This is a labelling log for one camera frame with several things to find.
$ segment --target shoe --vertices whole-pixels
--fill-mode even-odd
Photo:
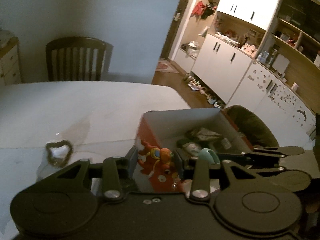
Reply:
[[[183,77],[183,81],[186,81],[188,78],[190,77],[189,73],[185,73],[184,77]]]
[[[191,81],[189,82],[188,86],[189,86],[189,87],[192,87],[192,85],[195,84],[195,83],[196,83],[196,80],[195,80],[195,79],[194,79],[194,80],[191,80]]]

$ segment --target wooden chair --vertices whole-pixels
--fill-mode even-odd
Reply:
[[[67,37],[46,46],[49,81],[100,81],[107,44],[87,37]]]

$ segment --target black cabinet handle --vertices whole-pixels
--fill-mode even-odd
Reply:
[[[231,63],[233,62],[233,60],[235,59],[235,57],[236,57],[236,53],[233,54],[233,56],[232,56],[232,58],[231,58],[231,60],[230,60]]]
[[[217,52],[219,51],[219,49],[220,49],[220,46],[221,46],[221,43],[219,43],[219,46],[218,46],[218,48],[217,48]]]

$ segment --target metal screw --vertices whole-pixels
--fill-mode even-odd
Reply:
[[[197,198],[205,198],[209,195],[209,193],[203,189],[197,189],[193,191],[192,194],[194,197],[197,197]]]
[[[104,193],[106,198],[119,198],[121,193],[117,190],[108,190]]]
[[[150,205],[152,204],[152,201],[150,199],[145,199],[143,203],[145,203],[146,205]]]
[[[152,202],[158,203],[158,202],[161,202],[161,199],[156,197],[152,199]]]

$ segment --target black circular cover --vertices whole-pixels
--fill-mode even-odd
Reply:
[[[301,202],[289,190],[262,180],[238,180],[216,198],[214,208],[233,228],[250,234],[287,230],[301,215]]]
[[[91,192],[17,194],[11,202],[13,221],[21,232],[63,236],[86,224],[97,210]]]

